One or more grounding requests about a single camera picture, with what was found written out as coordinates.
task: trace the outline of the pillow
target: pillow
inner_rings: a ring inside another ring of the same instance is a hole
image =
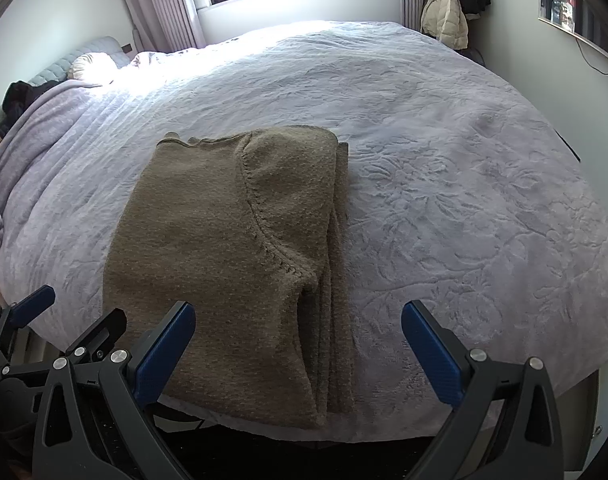
[[[105,52],[82,54],[75,59],[68,71],[69,79],[108,85],[117,75],[117,64]]]
[[[117,40],[106,36],[105,38],[89,41],[69,52],[48,68],[39,72],[29,81],[29,83],[33,86],[39,86],[43,85],[46,81],[52,81],[53,79],[65,81],[68,78],[68,70],[70,69],[72,62],[82,54],[88,54],[90,52],[105,52],[112,57],[115,63],[117,63],[117,68],[122,68],[130,63],[130,58],[124,54],[119,43],[117,43]]]

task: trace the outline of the floor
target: floor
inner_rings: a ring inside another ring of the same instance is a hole
[[[431,442],[425,437],[310,449],[223,426],[162,435],[196,480],[402,480]]]

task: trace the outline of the metal screw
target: metal screw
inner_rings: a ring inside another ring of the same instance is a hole
[[[126,359],[126,357],[128,357],[128,352],[125,350],[116,350],[111,354],[110,360],[114,363],[120,363]]]
[[[68,359],[66,359],[65,357],[59,357],[55,359],[55,362],[53,363],[53,368],[55,368],[55,370],[61,370],[67,364]]]
[[[478,363],[486,361],[486,358],[488,357],[486,352],[484,352],[481,348],[473,348],[469,355],[473,361],[477,361]]]
[[[529,365],[535,370],[542,370],[542,368],[544,367],[544,362],[539,357],[531,357],[529,359]]]

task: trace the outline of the headboard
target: headboard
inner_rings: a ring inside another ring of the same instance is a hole
[[[119,43],[117,43],[117,40],[115,40],[115,38],[111,38],[110,36],[106,36],[104,38],[89,41],[72,52],[69,52],[69,54],[66,54],[64,57],[55,61],[48,68],[39,72],[39,74],[34,76],[33,79],[28,81],[28,83],[33,86],[39,86],[48,81],[63,81],[68,75],[68,69],[72,65],[72,62],[82,54],[88,54],[90,52],[105,52],[112,57],[113,61],[117,64],[117,68],[123,68],[130,63],[130,58],[124,54],[119,46]],[[3,120],[4,112],[2,111],[0,103],[0,123]]]

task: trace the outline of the white wall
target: white wall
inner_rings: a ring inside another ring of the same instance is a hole
[[[470,23],[471,44],[574,148],[608,213],[608,76],[584,62],[571,35],[538,19],[540,0],[492,1]],[[607,58],[582,48],[591,64],[608,72]]]
[[[196,0],[197,7],[209,0]],[[399,22],[400,0],[232,0],[199,9],[207,43],[302,20]]]
[[[10,83],[100,36],[133,43],[132,28],[122,0],[14,0],[0,19],[0,105]]]

